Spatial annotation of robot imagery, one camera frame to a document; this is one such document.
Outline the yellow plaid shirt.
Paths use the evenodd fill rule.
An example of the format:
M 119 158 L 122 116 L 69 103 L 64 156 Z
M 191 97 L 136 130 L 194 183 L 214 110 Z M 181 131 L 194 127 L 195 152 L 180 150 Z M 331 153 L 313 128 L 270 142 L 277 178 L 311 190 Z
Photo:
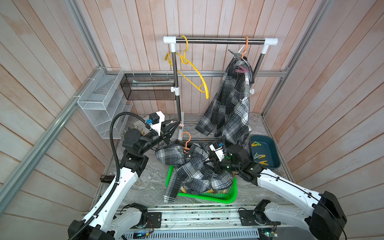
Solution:
M 213 194 L 213 195 L 217 195 L 217 194 L 228 194 L 230 192 L 231 189 L 225 189 L 225 190 L 219 190 L 219 191 L 214 191 L 213 189 L 209 190 L 209 191 L 206 191 L 205 194 Z M 187 193 L 186 191 L 186 188 L 184 186 L 181 186 L 180 187 L 180 192 L 181 193 Z

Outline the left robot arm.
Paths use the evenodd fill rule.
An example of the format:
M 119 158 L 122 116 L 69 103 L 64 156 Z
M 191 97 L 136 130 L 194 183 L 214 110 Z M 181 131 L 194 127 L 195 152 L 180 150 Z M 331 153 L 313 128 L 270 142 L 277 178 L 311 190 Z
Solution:
M 179 121 L 166 120 L 158 123 L 145 136 L 138 129 L 130 129 L 125 133 L 125 151 L 122 159 L 117 161 L 113 182 L 82 220 L 71 223 L 68 228 L 70 240 L 123 240 L 132 227 L 149 225 L 147 207 L 143 205 L 131 204 L 118 217 L 116 212 L 148 163 L 145 152 L 160 142 L 169 143 L 179 125 Z

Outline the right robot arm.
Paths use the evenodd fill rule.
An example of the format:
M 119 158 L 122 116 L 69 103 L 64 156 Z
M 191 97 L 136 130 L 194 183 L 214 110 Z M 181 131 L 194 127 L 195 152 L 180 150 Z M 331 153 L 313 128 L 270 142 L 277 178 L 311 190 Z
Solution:
M 334 194 L 328 191 L 321 194 L 280 177 L 252 160 L 240 145 L 225 148 L 222 143 L 213 143 L 210 150 L 215 157 L 205 164 L 215 173 L 236 173 L 246 182 L 272 191 L 293 204 L 289 207 L 261 200 L 253 210 L 239 211 L 243 226 L 288 224 L 310 232 L 318 240 L 338 240 L 346 235 L 347 218 Z

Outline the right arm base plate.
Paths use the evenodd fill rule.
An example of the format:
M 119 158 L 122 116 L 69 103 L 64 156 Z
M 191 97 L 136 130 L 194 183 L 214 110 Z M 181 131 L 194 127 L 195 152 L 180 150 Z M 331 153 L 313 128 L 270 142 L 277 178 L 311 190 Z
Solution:
M 265 214 L 265 209 L 246 210 L 239 208 L 238 214 L 242 226 L 278 226 L 281 224 L 281 222 L 270 221 Z

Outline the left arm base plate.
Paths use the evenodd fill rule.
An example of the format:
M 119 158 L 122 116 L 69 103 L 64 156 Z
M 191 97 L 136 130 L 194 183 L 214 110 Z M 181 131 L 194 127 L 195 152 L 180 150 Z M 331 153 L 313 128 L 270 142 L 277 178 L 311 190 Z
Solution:
M 146 219 L 132 229 L 158 229 L 162 224 L 162 213 L 161 212 L 149 212 L 146 215 Z

